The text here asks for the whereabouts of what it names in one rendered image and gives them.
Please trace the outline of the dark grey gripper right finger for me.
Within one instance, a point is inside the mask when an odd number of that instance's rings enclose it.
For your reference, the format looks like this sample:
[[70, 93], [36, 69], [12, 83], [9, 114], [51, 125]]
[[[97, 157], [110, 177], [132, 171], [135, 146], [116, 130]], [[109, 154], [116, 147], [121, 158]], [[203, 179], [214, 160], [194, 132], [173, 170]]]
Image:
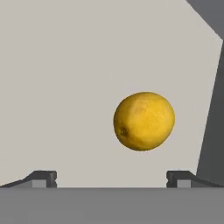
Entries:
[[224, 188], [224, 182], [220, 182], [211, 172], [194, 175], [190, 171], [168, 171], [166, 178], [167, 188]]

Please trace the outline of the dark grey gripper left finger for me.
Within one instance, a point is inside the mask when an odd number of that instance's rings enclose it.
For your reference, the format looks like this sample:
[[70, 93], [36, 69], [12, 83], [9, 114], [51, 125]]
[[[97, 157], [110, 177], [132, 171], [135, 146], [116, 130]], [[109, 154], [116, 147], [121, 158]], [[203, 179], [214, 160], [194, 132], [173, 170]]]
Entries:
[[27, 177], [1, 185], [1, 188], [23, 187], [23, 188], [56, 188], [56, 171], [33, 171]]

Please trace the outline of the yellow lemon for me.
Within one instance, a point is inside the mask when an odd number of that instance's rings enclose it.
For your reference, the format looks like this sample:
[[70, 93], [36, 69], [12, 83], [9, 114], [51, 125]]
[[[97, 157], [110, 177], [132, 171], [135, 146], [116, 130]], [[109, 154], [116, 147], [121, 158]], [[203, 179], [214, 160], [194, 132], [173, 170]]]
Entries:
[[161, 95], [141, 92], [121, 101], [114, 114], [115, 135], [134, 151], [149, 151], [161, 145], [175, 123], [172, 105]]

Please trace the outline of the dark grey freezer wall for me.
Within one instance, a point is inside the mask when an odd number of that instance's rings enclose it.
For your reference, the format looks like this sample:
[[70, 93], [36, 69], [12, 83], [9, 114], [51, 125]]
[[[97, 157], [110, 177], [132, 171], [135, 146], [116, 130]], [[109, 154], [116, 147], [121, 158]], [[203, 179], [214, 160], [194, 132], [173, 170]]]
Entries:
[[224, 0], [186, 1], [222, 40], [197, 176], [224, 186]]

